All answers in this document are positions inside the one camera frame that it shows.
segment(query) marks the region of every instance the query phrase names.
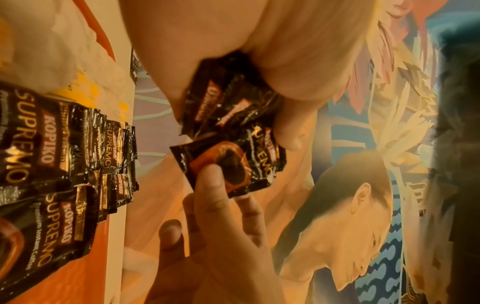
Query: woman's dark hair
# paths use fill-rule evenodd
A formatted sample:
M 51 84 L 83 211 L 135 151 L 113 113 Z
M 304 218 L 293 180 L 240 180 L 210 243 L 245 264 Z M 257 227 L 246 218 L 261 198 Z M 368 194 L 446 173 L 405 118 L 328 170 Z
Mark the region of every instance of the woman's dark hair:
M 272 250 L 273 264 L 280 273 L 284 260 L 296 246 L 302 233 L 316 218 L 327 213 L 343 200 L 353 197 L 360 186 L 371 186 L 373 199 L 391 209 L 385 199 L 392 193 L 390 177 L 377 150 L 362 150 L 344 154 L 322 174 L 310 196 L 282 231 Z

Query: woman's ear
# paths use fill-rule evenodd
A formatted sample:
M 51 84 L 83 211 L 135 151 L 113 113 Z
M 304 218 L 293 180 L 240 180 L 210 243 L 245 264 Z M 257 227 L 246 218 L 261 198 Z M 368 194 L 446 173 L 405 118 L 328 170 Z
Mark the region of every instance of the woman's ear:
M 355 196 L 351 202 L 351 213 L 354 214 L 360 207 L 367 205 L 370 202 L 370 195 L 372 187 L 369 183 L 363 183 L 356 191 Z

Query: coffee cup image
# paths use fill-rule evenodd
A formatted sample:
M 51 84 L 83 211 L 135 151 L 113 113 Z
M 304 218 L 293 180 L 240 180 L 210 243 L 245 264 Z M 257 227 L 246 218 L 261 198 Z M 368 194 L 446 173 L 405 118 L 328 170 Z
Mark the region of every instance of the coffee cup image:
M 197 176 L 200 170 L 208 164 L 217 164 L 221 167 L 227 193 L 250 183 L 252 170 L 247 157 L 244 151 L 233 142 L 219 142 L 190 162 L 189 167 Z
M 8 220 L 0 218 L 0 280 L 10 272 L 24 249 L 22 232 Z

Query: hand holding coffee sachet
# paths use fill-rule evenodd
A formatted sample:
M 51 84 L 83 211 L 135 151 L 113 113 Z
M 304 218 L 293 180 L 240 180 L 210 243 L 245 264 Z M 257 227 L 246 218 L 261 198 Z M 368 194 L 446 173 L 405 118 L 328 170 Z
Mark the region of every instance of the hand holding coffee sachet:
M 241 52 L 204 60 L 181 119 L 193 142 L 170 148 L 192 188 L 208 164 L 222 168 L 229 197 L 269 187 L 287 162 L 272 132 L 281 102 Z

